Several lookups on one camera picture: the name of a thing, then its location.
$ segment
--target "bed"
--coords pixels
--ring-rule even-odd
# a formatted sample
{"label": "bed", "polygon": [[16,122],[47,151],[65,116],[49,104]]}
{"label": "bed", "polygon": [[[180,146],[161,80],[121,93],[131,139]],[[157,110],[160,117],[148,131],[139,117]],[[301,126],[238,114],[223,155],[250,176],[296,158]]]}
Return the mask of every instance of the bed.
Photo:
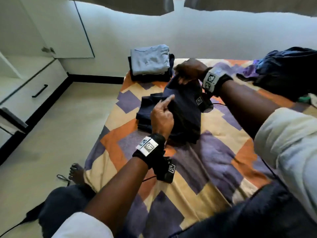
{"label": "bed", "polygon": [[[174,65],[186,59],[176,59]],[[222,65],[236,82],[256,90],[277,104],[317,117],[317,109],[294,103],[251,83],[236,78],[247,60],[200,59],[207,66]],[[128,73],[117,103],[85,162],[85,181],[96,192],[132,157],[147,133],[137,129],[136,113],[142,96],[162,92],[164,82],[136,83]],[[213,103],[223,103],[212,98]],[[228,108],[214,105],[202,113],[201,136],[197,144],[167,146],[166,156],[177,160],[172,184],[155,178],[142,183],[118,237],[168,237],[193,223],[250,197],[273,178],[254,153],[252,139],[240,127]],[[146,178],[153,176],[149,170]]]}

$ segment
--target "shirt sleeve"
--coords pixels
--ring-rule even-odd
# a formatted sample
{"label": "shirt sleeve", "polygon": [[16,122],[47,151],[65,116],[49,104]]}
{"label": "shirt sleeve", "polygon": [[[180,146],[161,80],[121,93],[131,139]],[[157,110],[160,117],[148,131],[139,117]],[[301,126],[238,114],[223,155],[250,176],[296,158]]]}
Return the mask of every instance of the shirt sleeve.
{"label": "shirt sleeve", "polygon": [[113,238],[113,235],[100,220],[77,212],[65,220],[52,238]]}
{"label": "shirt sleeve", "polygon": [[279,108],[256,134],[254,149],[317,222],[317,119]]}

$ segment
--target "mattress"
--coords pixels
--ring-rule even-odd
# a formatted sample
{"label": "mattress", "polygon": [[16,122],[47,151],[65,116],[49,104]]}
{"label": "mattress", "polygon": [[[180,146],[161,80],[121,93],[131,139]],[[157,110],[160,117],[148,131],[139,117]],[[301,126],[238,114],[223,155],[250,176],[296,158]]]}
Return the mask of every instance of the mattress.
{"label": "mattress", "polygon": [[[174,65],[186,59],[175,59]],[[294,103],[236,78],[247,60],[200,59],[207,66],[227,65],[234,80],[256,90],[277,104],[317,117],[317,109]],[[167,83],[136,83],[128,73],[117,103],[85,162],[85,181],[96,192],[131,159],[135,147],[148,133],[137,129],[136,113],[142,96],[162,92]],[[223,103],[213,97],[213,103]],[[197,221],[243,201],[268,184],[273,176],[254,153],[253,141],[228,108],[214,105],[201,114],[197,144],[167,146],[166,156],[177,160],[172,184],[155,178],[142,183],[126,217],[122,236],[168,237]],[[153,176],[149,170],[146,178]]]}

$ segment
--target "door handle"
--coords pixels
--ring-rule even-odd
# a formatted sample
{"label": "door handle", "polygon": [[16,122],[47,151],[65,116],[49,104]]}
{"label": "door handle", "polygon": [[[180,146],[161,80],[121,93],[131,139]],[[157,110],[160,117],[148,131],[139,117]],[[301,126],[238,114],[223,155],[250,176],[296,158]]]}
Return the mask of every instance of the door handle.
{"label": "door handle", "polygon": [[41,92],[43,92],[44,91],[44,89],[46,89],[48,87],[48,85],[47,84],[44,84],[44,87],[37,93],[37,94],[35,94],[34,96],[32,96],[32,98],[36,98],[38,95],[40,95],[41,94]]}

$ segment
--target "wrist strap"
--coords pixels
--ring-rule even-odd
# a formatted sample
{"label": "wrist strap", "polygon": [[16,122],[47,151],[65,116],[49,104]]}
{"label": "wrist strap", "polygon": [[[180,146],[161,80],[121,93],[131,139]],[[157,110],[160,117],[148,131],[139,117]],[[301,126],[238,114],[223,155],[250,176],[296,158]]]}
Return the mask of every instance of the wrist strap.
{"label": "wrist strap", "polygon": [[165,151],[165,138],[160,134],[146,136],[136,147],[133,157],[139,157],[150,168],[154,166],[158,158],[163,157]]}
{"label": "wrist strap", "polygon": [[230,75],[227,74],[226,71],[221,68],[212,68],[208,70],[204,80],[203,80],[203,88],[214,95],[218,94],[218,90],[221,85],[227,80],[233,80]]}

